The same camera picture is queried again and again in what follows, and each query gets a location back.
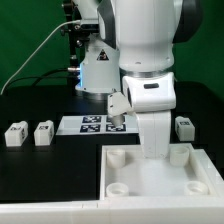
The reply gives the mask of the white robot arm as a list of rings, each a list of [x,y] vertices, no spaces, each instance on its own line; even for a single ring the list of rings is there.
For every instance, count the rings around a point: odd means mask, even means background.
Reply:
[[[89,41],[80,65],[78,94],[105,96],[116,126],[136,117],[147,158],[168,154],[171,110],[176,107],[173,45],[201,25],[200,0],[72,0],[77,31]]]

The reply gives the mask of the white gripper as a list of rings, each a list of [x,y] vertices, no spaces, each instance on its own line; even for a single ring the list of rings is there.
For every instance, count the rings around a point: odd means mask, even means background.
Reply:
[[[163,159],[168,155],[171,132],[171,111],[137,113],[140,145],[143,155]]]

